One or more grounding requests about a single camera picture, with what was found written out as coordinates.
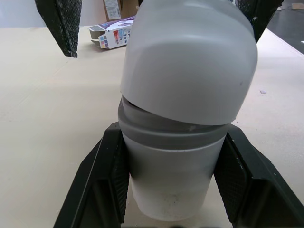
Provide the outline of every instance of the cardboard box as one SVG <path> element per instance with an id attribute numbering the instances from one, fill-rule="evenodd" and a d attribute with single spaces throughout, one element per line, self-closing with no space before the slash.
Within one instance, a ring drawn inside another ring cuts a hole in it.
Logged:
<path id="1" fill-rule="evenodd" d="M 117 48 L 128 43 L 134 17 L 89 27 L 91 41 L 100 48 Z"/>
<path id="2" fill-rule="evenodd" d="M 106 20 L 117 20 L 136 15 L 138 0 L 104 0 Z"/>

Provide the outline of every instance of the white wall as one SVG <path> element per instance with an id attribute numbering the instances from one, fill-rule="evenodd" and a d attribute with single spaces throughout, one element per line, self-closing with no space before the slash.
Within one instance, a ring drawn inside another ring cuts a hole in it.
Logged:
<path id="1" fill-rule="evenodd" d="M 83 0 L 80 25 L 94 25 L 106 21 L 103 0 Z M 34 0 L 0 0 L 0 28 L 42 27 Z"/>

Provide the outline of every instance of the dark floor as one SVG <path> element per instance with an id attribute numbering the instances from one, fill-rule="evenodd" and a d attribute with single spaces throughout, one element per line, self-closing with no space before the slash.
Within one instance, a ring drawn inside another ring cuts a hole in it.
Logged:
<path id="1" fill-rule="evenodd" d="M 285 0 L 282 10 L 277 11 L 268 24 L 268 29 L 304 54 L 304 9 L 293 10 L 291 3 L 304 0 Z"/>

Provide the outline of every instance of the frosted plastic bottle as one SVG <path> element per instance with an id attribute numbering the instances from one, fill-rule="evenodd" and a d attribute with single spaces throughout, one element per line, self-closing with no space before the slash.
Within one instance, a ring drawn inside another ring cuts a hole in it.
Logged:
<path id="1" fill-rule="evenodd" d="M 199 211 L 256 65 L 251 25 L 229 1 L 143 2 L 118 117 L 144 214 L 176 221 Z"/>

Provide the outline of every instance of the printed packaging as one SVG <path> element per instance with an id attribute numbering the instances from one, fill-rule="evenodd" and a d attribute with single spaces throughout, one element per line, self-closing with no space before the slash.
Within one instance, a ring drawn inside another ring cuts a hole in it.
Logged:
<path id="1" fill-rule="evenodd" d="M 117 48 L 128 43 L 135 16 L 89 27 L 91 41 L 100 48 Z"/>

